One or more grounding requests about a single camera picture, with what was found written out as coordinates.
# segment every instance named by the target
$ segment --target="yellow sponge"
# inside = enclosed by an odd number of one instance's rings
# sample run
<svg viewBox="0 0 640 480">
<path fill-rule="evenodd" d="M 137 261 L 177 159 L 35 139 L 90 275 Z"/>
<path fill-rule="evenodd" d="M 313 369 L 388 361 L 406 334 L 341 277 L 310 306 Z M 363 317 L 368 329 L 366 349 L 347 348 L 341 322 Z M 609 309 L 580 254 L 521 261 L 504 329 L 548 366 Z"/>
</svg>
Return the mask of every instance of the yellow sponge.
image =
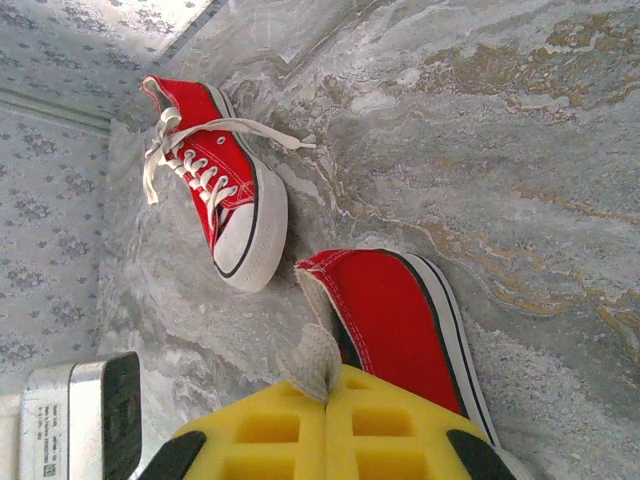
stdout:
<svg viewBox="0 0 640 480">
<path fill-rule="evenodd" d="M 185 480 L 469 479 L 447 439 L 452 429 L 486 438 L 469 420 L 343 366 L 326 409 L 284 381 L 175 437 L 207 437 Z"/>
</svg>

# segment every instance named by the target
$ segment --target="label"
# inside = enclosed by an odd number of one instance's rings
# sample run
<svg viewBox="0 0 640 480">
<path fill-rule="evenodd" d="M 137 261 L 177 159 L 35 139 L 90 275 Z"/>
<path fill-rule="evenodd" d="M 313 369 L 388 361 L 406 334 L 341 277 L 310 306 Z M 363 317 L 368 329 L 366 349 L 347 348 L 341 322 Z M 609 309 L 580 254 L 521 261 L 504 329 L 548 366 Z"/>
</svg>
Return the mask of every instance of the label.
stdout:
<svg viewBox="0 0 640 480">
<path fill-rule="evenodd" d="M 61 479 L 62 425 L 60 404 L 41 405 L 36 410 L 36 478 Z"/>
</svg>

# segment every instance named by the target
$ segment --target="red sneaker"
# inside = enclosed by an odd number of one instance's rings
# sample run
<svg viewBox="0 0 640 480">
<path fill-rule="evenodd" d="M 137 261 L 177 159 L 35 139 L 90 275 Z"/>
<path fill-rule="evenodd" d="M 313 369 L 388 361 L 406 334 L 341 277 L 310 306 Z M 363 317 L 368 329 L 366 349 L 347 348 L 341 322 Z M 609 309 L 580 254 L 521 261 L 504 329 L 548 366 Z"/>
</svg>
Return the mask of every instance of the red sneaker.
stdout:
<svg viewBox="0 0 640 480">
<path fill-rule="evenodd" d="M 244 291 L 262 289 L 282 256 L 287 195 L 282 180 L 242 134 L 268 137 L 289 149 L 315 145 L 235 118 L 229 98 L 208 85 L 148 76 L 142 89 L 160 114 L 143 175 L 149 204 L 158 201 L 152 185 L 155 168 L 168 165 L 191 190 L 222 278 Z"/>
<path fill-rule="evenodd" d="M 470 419 L 499 446 L 456 300 L 433 263 L 328 250 L 298 263 L 296 275 L 320 323 L 339 324 L 345 363 Z"/>
</svg>

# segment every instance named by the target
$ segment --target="white rubber sole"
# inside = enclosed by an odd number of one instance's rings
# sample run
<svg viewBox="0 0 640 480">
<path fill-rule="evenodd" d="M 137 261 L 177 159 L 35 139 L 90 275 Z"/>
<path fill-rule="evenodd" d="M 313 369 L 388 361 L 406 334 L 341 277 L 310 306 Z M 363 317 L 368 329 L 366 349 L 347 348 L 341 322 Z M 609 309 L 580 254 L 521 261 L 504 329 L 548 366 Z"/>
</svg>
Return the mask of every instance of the white rubber sole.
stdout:
<svg viewBox="0 0 640 480">
<path fill-rule="evenodd" d="M 220 113 L 235 117 L 229 97 L 215 87 L 205 86 Z M 232 135 L 253 162 L 256 174 L 253 233 L 233 270 L 224 272 L 218 265 L 216 268 L 229 285 L 245 292 L 258 292 L 269 283 L 282 258 L 289 221 L 287 192 L 282 179 L 256 156 L 243 136 L 236 132 Z"/>
<path fill-rule="evenodd" d="M 500 447 L 489 409 L 480 389 L 469 343 L 464 332 L 460 309 L 444 274 L 432 262 L 413 254 L 401 255 L 420 276 L 429 292 L 440 320 L 440 331 L 445 342 L 455 380 L 467 410 L 469 420 L 485 431 L 489 442 Z"/>
</svg>

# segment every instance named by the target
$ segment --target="patterned wallpaper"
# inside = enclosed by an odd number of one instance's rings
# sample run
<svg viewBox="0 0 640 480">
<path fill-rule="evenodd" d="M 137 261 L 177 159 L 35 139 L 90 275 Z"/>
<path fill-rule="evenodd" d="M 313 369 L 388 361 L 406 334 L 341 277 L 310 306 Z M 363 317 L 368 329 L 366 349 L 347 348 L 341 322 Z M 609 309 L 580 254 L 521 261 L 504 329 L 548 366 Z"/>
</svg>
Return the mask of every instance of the patterned wallpaper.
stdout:
<svg viewBox="0 0 640 480">
<path fill-rule="evenodd" d="M 3 390 L 95 351 L 107 141 L 0 110 L 0 144 Z"/>
<path fill-rule="evenodd" d="M 0 0 L 0 82 L 114 113 L 224 3 Z"/>
</svg>

